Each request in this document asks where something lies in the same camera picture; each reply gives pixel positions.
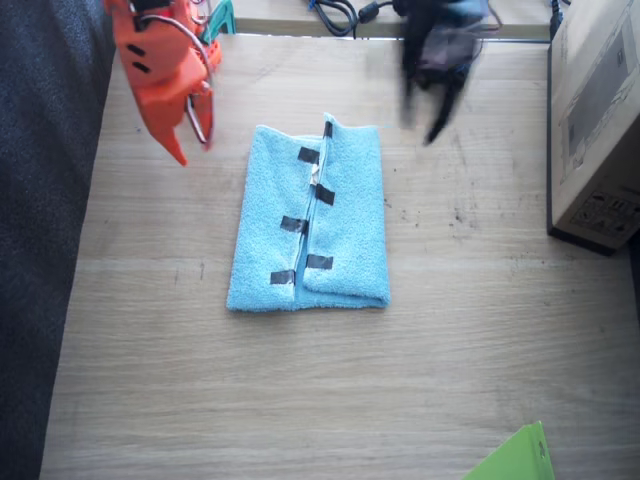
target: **wood grain surface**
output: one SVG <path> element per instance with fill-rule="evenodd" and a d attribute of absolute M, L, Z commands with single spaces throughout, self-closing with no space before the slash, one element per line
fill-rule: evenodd
<path fill-rule="evenodd" d="M 116 60 L 43 479 L 459 479 L 544 422 L 558 479 L 640 472 L 628 255 L 545 233 L 546 47 L 487 45 L 438 141 L 397 45 L 225 37 L 216 144 L 181 168 Z M 225 308 L 251 138 L 380 127 L 393 303 Z"/>
<path fill-rule="evenodd" d="M 370 0 L 351 0 L 360 10 Z M 239 32 L 273 35 L 330 36 L 315 11 L 309 11 L 309 0 L 240 0 L 234 2 Z M 497 35 L 501 38 L 548 39 L 551 7 L 548 0 L 491 0 L 504 23 Z M 329 18 L 345 22 L 335 9 L 325 8 Z M 357 28 L 361 37 L 398 37 L 401 21 L 392 7 L 383 7 L 371 23 Z"/>

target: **dark gray cloth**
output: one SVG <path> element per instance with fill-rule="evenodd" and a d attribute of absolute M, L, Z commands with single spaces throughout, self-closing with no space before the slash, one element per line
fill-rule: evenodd
<path fill-rule="evenodd" d="M 636 311 L 640 321 L 640 233 L 636 233 L 629 240 L 629 257 L 631 259 L 631 274 L 633 275 L 633 290 L 636 294 Z"/>
<path fill-rule="evenodd" d="M 0 7 L 0 479 L 35 479 L 114 47 L 99 0 Z"/>

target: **teal clip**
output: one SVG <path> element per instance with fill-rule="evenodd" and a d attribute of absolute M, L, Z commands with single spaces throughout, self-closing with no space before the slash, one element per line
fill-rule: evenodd
<path fill-rule="evenodd" d="M 236 33 L 236 17 L 233 15 L 231 0 L 220 0 L 213 14 L 209 17 L 209 23 L 202 32 L 200 40 L 211 45 L 221 29 L 223 29 L 223 33 Z"/>

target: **cardboard box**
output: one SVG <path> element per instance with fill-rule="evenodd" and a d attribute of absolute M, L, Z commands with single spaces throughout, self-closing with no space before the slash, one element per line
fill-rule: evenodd
<path fill-rule="evenodd" d="M 640 228 L 640 0 L 575 2 L 549 49 L 549 234 L 611 254 Z"/>

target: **folded towel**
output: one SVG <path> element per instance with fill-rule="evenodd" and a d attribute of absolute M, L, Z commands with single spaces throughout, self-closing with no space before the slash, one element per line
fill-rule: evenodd
<path fill-rule="evenodd" d="M 230 310 L 385 307 L 391 301 L 380 140 L 325 114 L 325 134 L 256 129 Z"/>

